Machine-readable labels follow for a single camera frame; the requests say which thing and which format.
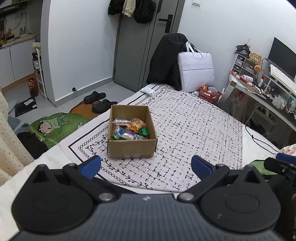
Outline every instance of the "snack package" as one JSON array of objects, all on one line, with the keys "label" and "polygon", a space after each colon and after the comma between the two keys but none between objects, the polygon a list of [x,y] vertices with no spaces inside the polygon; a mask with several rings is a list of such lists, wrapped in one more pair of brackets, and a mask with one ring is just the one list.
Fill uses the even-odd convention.
[{"label": "snack package", "polygon": [[126,130],[124,131],[123,134],[120,135],[121,138],[123,138],[124,140],[136,140],[135,138],[135,132],[132,131],[129,128],[126,128]]},{"label": "snack package", "polygon": [[112,123],[118,126],[125,126],[126,124],[130,123],[130,120],[125,119],[115,119]]},{"label": "snack package", "polygon": [[148,140],[147,137],[143,137],[143,136],[140,136],[140,135],[137,135],[137,134],[135,134],[135,138],[136,138],[136,140]]},{"label": "snack package", "polygon": [[138,133],[140,129],[146,127],[146,123],[138,118],[134,118],[131,120],[131,123],[128,123],[126,126],[134,132]]},{"label": "snack package", "polygon": [[143,136],[143,137],[147,137],[149,135],[149,132],[147,130],[147,128],[142,128],[141,130],[139,130],[139,133],[138,133],[140,136]]},{"label": "snack package", "polygon": [[113,135],[111,136],[111,140],[119,140],[120,135],[124,132],[124,129],[118,125],[113,126]]}]

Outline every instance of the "curtain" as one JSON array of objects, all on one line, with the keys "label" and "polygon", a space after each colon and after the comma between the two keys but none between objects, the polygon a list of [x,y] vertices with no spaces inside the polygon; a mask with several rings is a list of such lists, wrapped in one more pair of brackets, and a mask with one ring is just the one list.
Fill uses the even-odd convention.
[{"label": "curtain", "polygon": [[7,118],[8,103],[0,92],[0,186],[34,161],[10,128]]}]

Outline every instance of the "black slipper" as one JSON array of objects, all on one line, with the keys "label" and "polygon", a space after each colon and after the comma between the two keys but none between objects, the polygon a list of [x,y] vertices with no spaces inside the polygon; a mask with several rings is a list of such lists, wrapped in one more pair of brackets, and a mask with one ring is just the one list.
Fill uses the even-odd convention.
[{"label": "black slipper", "polygon": [[111,105],[118,104],[118,102],[113,101],[110,102],[109,100],[105,99],[102,102],[93,105],[92,111],[97,114],[102,114],[111,108]]},{"label": "black slipper", "polygon": [[92,102],[104,99],[105,97],[106,97],[105,93],[98,93],[98,92],[94,91],[92,94],[85,96],[83,99],[83,102],[85,104],[91,104]]}]

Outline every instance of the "brown mat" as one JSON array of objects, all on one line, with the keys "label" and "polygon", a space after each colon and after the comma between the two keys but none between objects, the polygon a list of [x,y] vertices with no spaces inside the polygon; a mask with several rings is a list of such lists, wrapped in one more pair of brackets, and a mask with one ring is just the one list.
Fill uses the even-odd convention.
[{"label": "brown mat", "polygon": [[95,101],[91,104],[85,104],[83,101],[80,102],[78,105],[76,105],[72,110],[70,110],[70,113],[76,113],[81,116],[83,116],[86,119],[92,120],[93,118],[96,118],[100,114],[93,113],[91,110],[92,106],[95,104],[98,104],[100,101]]}]

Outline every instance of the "white bag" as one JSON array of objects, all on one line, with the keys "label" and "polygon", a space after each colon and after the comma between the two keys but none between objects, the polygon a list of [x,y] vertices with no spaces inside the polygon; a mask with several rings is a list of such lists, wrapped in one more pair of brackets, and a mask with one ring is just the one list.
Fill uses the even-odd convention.
[{"label": "white bag", "polygon": [[200,52],[195,46],[193,50],[189,41],[186,47],[187,52],[178,54],[182,90],[193,92],[205,84],[213,86],[215,76],[212,56],[209,53]]}]

